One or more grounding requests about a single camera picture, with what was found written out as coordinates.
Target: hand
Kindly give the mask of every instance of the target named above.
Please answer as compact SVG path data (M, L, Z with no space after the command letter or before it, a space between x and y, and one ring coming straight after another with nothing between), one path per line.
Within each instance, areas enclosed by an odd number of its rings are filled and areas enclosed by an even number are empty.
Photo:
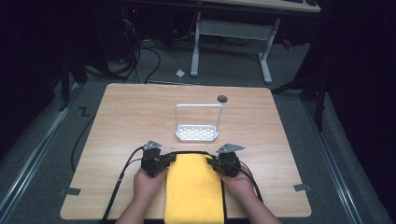
M150 177L145 170L140 168L134 175L134 201L149 203L160 189L167 174L168 169L164 169L155 177Z
M242 166L242 170L251 176L250 171L245 166ZM230 177L218 174L224 185L230 191L230 193L239 201L245 200L251 197L257 197L254 191L251 180L242 172L239 172L237 176Z
M134 175L134 198L116 223L143 223L149 203L157 194L167 173L168 169L165 169L152 178L140 168Z
M242 170L251 176L245 166ZM242 172L236 177L219 175L230 193L242 204L251 224L279 224L280 221L256 196L251 180Z

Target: yellow sponge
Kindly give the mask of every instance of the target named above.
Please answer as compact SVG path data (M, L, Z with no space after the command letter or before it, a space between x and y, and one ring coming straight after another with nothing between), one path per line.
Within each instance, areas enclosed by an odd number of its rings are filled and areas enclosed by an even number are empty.
M220 178L207 164L208 155L177 154L166 179L166 224L224 223Z

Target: table leg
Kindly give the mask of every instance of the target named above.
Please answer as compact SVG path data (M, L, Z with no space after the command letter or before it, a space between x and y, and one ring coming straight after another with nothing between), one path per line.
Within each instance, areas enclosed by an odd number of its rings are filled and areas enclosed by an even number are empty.
M274 38L275 38L279 23L280 23L280 19L276 19L274 22L274 25L271 29L271 32L268 36L268 40L267 40L267 44L264 49L264 53L259 53L260 65L262 66L262 75L264 76L264 82L267 84L272 83L271 74L270 74L270 71L268 69L268 64L267 64L267 57L268 57L268 53L270 52L271 46L274 42Z
M200 33L201 33L201 12L197 12L197 22L195 25L195 46L194 46L194 52L192 53L192 62L191 62L192 77L198 76Z

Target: table top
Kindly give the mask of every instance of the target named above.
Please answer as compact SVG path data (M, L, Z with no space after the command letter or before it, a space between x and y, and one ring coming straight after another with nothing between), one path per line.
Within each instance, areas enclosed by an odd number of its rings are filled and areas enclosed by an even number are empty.
M176 138L175 105L222 103L219 136L210 143L186 143ZM204 117L198 113L197 118ZM122 167L131 153L148 140L162 144L162 154L197 150L216 155L226 143L244 146L237 151L260 188L264 203L277 217L308 217L311 207L290 151L271 92L265 88L110 84L61 211L64 219L102 218ZM135 157L141 158L139 151ZM118 218L133 198L133 176L140 161L130 165L120 185L109 218ZM225 192L228 217L245 217L240 204ZM163 218L165 184L154 198L146 218Z
M319 6L309 6L305 1L303 3L293 3L282 0L202 0L203 2L212 2L220 4L234 4L245 7L265 7L273 9L284 9L301 12L320 12Z

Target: human hand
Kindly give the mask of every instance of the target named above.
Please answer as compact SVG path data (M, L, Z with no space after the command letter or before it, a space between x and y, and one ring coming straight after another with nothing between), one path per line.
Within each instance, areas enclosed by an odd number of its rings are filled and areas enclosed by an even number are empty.
M242 170L251 176L250 171L247 167L242 165ZM251 197L257 197L254 192L254 187L251 180L242 172L239 172L237 176L230 177L218 174L224 185L230 191L230 193L239 201L245 200Z
M155 177L150 177L140 168L134 175L134 201L149 203L157 194L167 174L168 169L164 169Z

